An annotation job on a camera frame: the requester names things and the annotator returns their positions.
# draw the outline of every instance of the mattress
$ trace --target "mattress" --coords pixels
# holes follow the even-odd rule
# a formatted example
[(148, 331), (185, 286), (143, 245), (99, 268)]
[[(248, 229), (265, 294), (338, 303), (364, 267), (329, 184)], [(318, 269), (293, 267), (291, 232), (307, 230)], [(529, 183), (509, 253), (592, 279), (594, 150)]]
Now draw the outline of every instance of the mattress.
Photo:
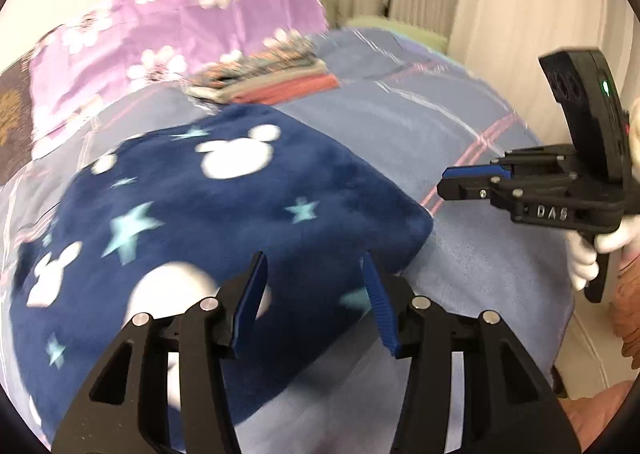
[[(312, 39), (340, 88), (276, 108), (347, 147), (434, 217), (433, 233), (404, 271), (416, 292), (465, 315), (497, 310), (548, 373), (573, 307), (562, 236), (512, 225), (488, 204), (444, 203), (435, 190), (447, 166), (483, 163), (537, 140), (487, 84), (423, 46), (377, 29), (334, 30)], [(55, 427), (42, 419), (39, 397), (31, 394), (44, 389), (23, 383), (28, 366), (18, 364), (9, 318), (20, 245), (42, 237), (76, 172), (127, 137), (215, 114), (189, 102), (175, 85), (152, 84), (115, 101), (23, 167), (0, 193), (0, 382), (45, 440)], [(408, 363), (382, 347), (366, 297), (346, 304), (361, 309), (363, 318), (236, 423), (243, 452), (388, 452)], [(459, 445), (462, 430), (461, 357), (454, 358), (453, 375), (449, 448)]]

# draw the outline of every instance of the screw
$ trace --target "screw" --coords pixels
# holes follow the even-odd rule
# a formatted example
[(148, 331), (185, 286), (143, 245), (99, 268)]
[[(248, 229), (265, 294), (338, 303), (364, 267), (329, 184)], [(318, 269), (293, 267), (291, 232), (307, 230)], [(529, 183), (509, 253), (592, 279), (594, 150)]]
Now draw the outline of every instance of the screw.
[(149, 322), (148, 313), (136, 313), (133, 315), (131, 320), (134, 326), (144, 326), (147, 322)]
[(429, 307), (431, 306), (431, 301), (429, 299), (427, 299), (427, 297), (414, 297), (414, 299), (411, 301), (411, 305), (415, 308), (415, 309), (429, 309)]
[(495, 311), (485, 311), (482, 313), (482, 320), (484, 320), (487, 324), (497, 324), (500, 322), (500, 315)]
[(200, 301), (200, 309), (203, 311), (211, 311), (218, 307), (218, 299), (215, 297), (207, 297), (206, 299), (202, 299)]

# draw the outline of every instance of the stack of folded clothes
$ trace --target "stack of folded clothes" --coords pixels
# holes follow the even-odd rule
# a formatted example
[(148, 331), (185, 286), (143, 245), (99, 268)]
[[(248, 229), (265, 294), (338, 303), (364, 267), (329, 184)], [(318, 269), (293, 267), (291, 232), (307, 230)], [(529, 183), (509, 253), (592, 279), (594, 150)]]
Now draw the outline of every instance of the stack of folded clothes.
[(338, 87), (315, 50), (305, 37), (295, 37), (234, 62), (207, 66), (183, 89), (198, 100), (273, 105)]

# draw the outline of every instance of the navy blue blanket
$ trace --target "navy blue blanket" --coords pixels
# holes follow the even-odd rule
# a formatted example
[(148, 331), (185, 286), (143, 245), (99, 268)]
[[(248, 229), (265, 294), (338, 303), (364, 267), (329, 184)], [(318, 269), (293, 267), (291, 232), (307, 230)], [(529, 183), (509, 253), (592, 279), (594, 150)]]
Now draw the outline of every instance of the navy blue blanket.
[[(133, 313), (182, 312), (262, 250), (268, 296), (224, 371), (233, 419), (244, 420), (363, 316), (350, 303), (363, 253), (378, 249), (400, 271), (432, 225), (350, 150), (267, 106), (123, 142), (79, 172), (49, 230), (22, 245), (10, 311), (44, 433)], [(169, 391), (179, 405), (171, 372)]]

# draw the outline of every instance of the red cloth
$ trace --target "red cloth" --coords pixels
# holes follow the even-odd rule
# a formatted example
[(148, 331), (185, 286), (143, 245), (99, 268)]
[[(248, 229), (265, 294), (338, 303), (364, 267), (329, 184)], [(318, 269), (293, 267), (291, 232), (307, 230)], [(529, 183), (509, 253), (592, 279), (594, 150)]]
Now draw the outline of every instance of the red cloth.
[(263, 103), (275, 105), (283, 101), (303, 98), (315, 92), (322, 92), (339, 87), (340, 82), (333, 74), (325, 72), (312, 74), (302, 78), (294, 78), (275, 85), (260, 87), (255, 90), (237, 94), (231, 103)]

